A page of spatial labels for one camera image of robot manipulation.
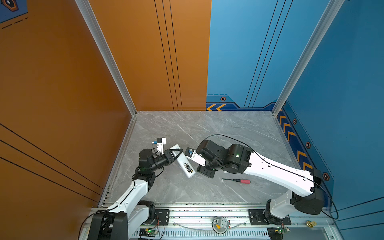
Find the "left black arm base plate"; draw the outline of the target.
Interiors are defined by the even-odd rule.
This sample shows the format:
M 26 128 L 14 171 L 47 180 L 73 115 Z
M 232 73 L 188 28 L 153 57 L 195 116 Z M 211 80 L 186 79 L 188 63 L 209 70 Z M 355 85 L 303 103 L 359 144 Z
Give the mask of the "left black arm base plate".
M 149 215 L 150 225 L 160 224 L 161 226 L 167 226 L 170 220 L 169 209 L 154 209 L 150 211 Z

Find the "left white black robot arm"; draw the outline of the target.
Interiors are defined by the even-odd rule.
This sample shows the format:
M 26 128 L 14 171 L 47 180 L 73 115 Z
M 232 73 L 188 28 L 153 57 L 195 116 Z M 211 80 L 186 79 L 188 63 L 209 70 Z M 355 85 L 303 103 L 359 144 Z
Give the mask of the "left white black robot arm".
M 155 220 L 155 206 L 142 198 L 150 191 L 157 178 L 156 171 L 171 165 L 183 149 L 169 149 L 161 154 L 144 149 L 139 153 L 139 166 L 132 183 L 121 197 L 104 211 L 91 214 L 89 240 L 128 240 L 143 223 Z

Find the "brass knob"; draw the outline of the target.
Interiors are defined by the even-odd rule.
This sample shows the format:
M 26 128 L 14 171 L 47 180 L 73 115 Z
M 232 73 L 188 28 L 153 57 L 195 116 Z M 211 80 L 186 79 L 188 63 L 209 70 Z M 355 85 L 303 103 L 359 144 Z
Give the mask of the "brass knob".
M 315 221 L 306 221 L 306 225 L 309 227 L 309 228 L 313 228 L 317 225 L 317 223 Z

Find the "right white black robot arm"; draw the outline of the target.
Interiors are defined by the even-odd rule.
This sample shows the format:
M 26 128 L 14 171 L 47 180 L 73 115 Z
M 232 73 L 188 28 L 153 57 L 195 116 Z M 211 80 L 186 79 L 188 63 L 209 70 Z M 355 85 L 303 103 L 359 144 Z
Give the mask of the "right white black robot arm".
M 294 212 L 318 215 L 325 205 L 321 172 L 317 169 L 295 169 L 270 160 L 248 146 L 232 144 L 224 148 L 211 140 L 203 140 L 197 149 L 187 149 L 186 154 L 199 164 L 197 171 L 208 178 L 222 170 L 260 177 L 287 188 L 282 196 L 267 201 L 262 214 L 267 224 L 286 224 L 289 214 Z

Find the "round grey power socket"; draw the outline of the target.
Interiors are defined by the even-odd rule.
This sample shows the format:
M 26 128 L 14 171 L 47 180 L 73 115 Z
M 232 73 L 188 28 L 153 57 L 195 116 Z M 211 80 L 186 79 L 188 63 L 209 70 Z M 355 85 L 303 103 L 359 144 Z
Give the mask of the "round grey power socket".
M 216 216 L 212 220 L 212 228 L 215 233 L 223 235 L 230 228 L 230 221 L 222 216 Z

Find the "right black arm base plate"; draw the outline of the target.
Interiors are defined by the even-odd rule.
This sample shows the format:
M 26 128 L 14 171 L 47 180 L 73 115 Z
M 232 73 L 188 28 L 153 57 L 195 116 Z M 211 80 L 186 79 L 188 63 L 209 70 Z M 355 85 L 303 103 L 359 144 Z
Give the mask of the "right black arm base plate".
M 292 224 L 289 216 L 283 219 L 272 216 L 267 210 L 250 209 L 248 210 L 249 219 L 252 226 L 256 225 L 276 225 L 276 226 L 289 226 Z

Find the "right small circuit board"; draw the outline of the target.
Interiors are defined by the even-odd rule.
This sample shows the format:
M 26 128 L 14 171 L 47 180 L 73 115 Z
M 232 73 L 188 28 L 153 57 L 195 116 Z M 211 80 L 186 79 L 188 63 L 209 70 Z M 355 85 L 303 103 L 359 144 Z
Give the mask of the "right small circuit board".
M 286 227 L 286 226 L 282 226 L 282 227 L 280 227 L 279 229 L 275 230 L 275 233 L 277 233 L 277 234 L 279 234 L 279 235 L 283 235 L 283 234 L 288 233 L 288 232 L 290 232 L 290 231 L 291 231 L 291 230 L 290 230 L 288 227 Z

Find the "green circuit board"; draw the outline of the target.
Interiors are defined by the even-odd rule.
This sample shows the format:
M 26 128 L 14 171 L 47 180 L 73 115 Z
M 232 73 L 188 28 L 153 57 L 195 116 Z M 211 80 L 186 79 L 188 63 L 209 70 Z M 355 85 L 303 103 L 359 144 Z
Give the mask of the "green circuit board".
M 144 228 L 141 228 L 139 230 L 139 238 L 142 239 L 142 238 L 155 238 L 159 233 L 159 230 L 157 228 L 147 228 L 147 229 L 144 229 Z

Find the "red handled screwdriver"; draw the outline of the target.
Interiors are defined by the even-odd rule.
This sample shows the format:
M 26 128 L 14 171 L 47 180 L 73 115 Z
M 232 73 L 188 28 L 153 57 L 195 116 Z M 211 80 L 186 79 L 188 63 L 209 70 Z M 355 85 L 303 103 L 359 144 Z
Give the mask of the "red handled screwdriver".
M 245 179 L 222 179 L 223 181 L 232 181 L 232 182 L 237 182 L 241 184 L 250 184 L 250 180 L 245 180 Z

